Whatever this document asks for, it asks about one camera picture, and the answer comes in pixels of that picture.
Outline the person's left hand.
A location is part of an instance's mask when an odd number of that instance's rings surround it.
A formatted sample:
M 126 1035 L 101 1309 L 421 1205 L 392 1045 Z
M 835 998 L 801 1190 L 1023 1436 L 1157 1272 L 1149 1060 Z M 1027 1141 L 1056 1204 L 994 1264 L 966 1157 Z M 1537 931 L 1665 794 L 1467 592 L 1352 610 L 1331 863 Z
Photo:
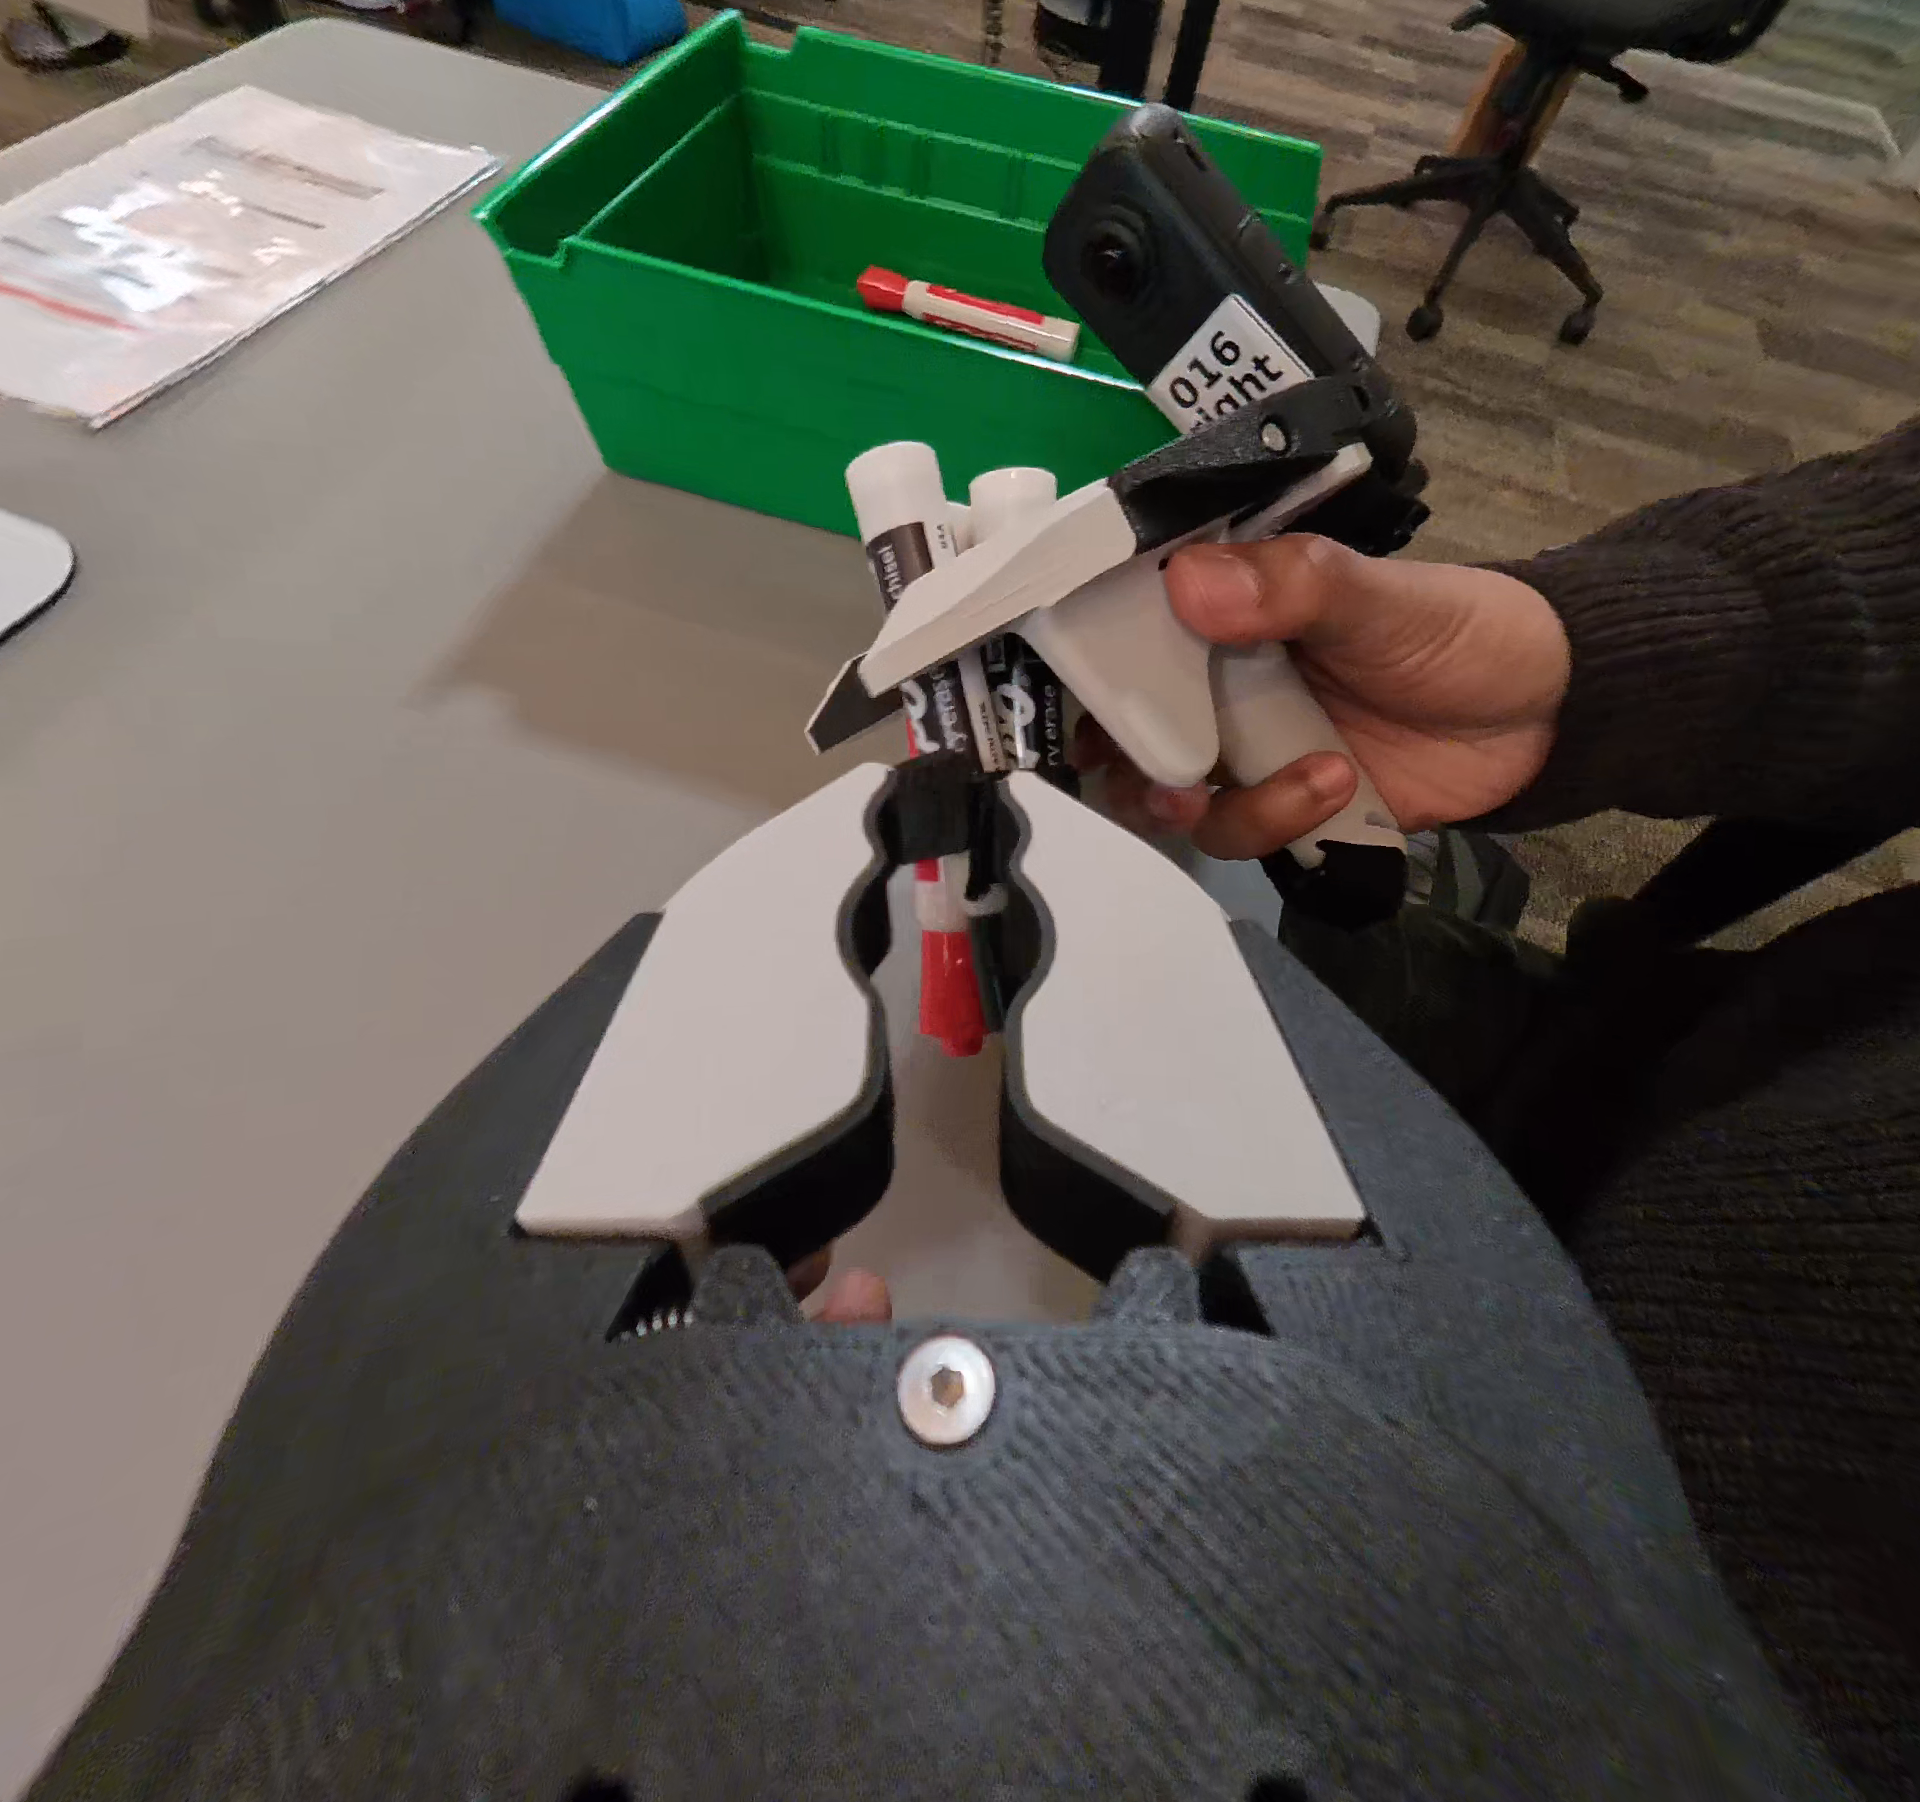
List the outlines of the person's left hand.
M 835 1268 L 829 1246 L 794 1264 L 784 1278 L 808 1319 L 850 1325 L 884 1325 L 894 1319 L 887 1282 L 868 1268 Z

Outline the green plastic bin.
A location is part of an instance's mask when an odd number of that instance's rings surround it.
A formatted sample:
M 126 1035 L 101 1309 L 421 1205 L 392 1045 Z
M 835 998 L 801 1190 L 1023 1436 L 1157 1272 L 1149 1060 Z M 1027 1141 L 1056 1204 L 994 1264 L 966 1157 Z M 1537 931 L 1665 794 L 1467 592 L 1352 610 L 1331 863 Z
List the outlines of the green plastic bin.
M 492 236 L 609 470 L 852 534 L 845 466 L 939 453 L 1073 490 L 1174 439 L 1083 330 L 1052 364 L 875 314 L 868 267 L 1065 316 L 1042 232 L 1134 104 L 727 13 L 496 188 Z

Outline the black dry erase marker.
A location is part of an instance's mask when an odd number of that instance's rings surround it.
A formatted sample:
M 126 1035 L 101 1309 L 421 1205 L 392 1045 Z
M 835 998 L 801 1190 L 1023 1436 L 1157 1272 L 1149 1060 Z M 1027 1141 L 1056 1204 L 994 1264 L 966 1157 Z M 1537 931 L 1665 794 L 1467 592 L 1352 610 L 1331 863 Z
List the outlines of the black dry erase marker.
M 894 612 L 912 583 L 962 551 L 939 457 L 923 443 L 862 450 L 847 466 L 847 490 L 883 612 Z M 959 660 L 900 685 L 900 699 L 913 756 L 949 754 L 967 767 L 981 764 L 972 693 Z
M 969 481 L 969 546 L 981 546 L 1012 523 L 1051 508 L 1058 483 L 1038 467 L 1005 467 Z M 1013 634 L 991 635 L 979 647 L 986 701 L 994 713 L 1001 767 L 1033 771 L 1048 786 L 1078 797 L 1078 773 L 1069 760 L 1069 699 L 1051 667 Z

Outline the plastic sleeve document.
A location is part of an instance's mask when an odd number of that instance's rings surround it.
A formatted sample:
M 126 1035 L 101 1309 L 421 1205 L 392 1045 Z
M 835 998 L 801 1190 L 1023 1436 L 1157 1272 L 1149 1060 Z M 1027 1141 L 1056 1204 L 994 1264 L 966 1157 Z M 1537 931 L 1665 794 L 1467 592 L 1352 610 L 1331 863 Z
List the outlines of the plastic sleeve document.
M 221 92 L 2 206 L 2 397 L 112 424 L 499 170 L 482 148 Z

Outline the red dry erase marker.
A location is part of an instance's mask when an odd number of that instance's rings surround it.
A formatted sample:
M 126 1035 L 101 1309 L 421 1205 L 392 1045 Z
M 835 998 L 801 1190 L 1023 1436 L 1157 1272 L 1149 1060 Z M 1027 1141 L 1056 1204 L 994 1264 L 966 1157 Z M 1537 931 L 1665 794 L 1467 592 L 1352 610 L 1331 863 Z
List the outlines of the red dry erase marker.
M 972 773 L 935 758 L 895 773 L 897 860 L 919 924 L 919 1032 L 953 1058 L 981 1054 L 986 1008 L 972 951 Z
M 1079 327 L 1038 310 L 981 298 L 925 278 L 905 278 L 877 264 L 857 274 L 853 288 L 873 312 L 1060 364 L 1075 359 Z

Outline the white lamp stand base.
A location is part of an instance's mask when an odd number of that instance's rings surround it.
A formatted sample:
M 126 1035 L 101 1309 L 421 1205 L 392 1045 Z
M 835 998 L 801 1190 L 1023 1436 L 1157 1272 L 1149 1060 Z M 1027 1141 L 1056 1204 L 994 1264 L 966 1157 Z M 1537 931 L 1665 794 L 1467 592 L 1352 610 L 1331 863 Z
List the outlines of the white lamp stand base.
M 58 607 L 77 577 L 78 559 L 63 534 L 6 506 L 0 513 L 0 532 L 0 638 L 8 641 Z

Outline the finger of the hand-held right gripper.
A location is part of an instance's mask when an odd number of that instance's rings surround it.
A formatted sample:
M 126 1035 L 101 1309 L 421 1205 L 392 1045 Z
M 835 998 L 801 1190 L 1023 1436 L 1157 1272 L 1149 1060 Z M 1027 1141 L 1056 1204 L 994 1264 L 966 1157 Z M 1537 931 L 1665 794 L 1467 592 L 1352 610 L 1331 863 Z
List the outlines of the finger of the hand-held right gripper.
M 1138 525 L 1108 478 L 1007 523 L 902 595 L 815 709 L 808 743 L 820 754 L 868 731 L 908 679 L 1016 634 L 1127 756 L 1184 756 L 1187 628 L 1164 585 L 1184 543 Z

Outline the dark corduroy pants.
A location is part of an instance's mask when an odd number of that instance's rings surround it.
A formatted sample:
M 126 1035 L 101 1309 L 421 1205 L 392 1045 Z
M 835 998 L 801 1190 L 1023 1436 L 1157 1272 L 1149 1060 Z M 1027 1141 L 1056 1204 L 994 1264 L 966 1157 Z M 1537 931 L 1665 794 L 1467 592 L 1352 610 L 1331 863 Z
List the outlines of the dark corduroy pants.
M 1570 1093 L 1585 1000 L 1517 924 L 1528 879 L 1499 838 L 1416 836 L 1402 906 L 1333 927 L 1286 902 L 1279 944 L 1535 1190 Z

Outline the person's right forearm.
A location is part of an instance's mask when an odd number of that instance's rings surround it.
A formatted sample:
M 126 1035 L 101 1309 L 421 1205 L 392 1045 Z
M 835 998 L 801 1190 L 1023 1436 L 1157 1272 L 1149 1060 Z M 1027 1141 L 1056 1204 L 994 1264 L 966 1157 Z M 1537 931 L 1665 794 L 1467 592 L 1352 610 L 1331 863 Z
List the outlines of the person's right forearm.
M 1570 674 L 1548 758 L 1496 828 L 1608 808 L 1916 827 L 1916 420 L 1498 572 L 1551 607 Z

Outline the person's right hand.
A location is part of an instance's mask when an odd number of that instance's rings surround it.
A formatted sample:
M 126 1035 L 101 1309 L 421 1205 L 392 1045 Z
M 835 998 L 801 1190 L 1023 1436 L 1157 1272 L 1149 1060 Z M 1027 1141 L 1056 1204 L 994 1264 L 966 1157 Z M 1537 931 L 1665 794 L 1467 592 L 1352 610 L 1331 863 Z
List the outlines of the person's right hand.
M 1358 777 L 1395 827 L 1446 827 L 1509 805 L 1548 758 L 1570 645 L 1551 607 L 1505 573 L 1286 534 L 1187 546 L 1164 581 L 1208 641 L 1283 645 L 1349 754 L 1309 754 L 1252 786 L 1172 788 L 1083 716 L 1072 758 L 1129 828 L 1259 858 L 1351 807 Z

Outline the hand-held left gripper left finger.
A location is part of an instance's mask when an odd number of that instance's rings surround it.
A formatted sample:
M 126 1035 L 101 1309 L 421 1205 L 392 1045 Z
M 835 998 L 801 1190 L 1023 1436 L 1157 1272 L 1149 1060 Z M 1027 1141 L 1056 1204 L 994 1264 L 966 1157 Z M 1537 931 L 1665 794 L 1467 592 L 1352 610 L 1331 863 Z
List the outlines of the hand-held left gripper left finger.
M 749 828 L 650 916 L 515 1208 L 521 1238 L 764 1249 L 798 1296 L 894 1175 L 880 810 L 853 764 Z

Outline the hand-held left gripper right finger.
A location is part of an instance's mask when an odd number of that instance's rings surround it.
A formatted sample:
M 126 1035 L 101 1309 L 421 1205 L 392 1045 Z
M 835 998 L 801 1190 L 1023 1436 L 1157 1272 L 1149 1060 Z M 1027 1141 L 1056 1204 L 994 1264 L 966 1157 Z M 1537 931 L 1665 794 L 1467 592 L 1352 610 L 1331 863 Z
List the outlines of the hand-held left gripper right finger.
M 1003 1020 L 1005 1198 L 1058 1255 L 1347 1243 L 1366 1214 L 1218 902 L 1041 779 L 997 788 L 1037 949 Z

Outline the white desk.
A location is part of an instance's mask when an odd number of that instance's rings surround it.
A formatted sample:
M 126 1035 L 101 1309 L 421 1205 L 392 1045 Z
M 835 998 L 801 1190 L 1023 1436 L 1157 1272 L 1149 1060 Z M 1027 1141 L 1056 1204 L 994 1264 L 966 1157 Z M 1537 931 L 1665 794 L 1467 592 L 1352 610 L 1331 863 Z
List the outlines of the white desk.
M 836 535 L 602 470 L 470 203 L 101 430 L 3 647 L 3 1798 L 410 1130 L 629 916 L 900 736 Z

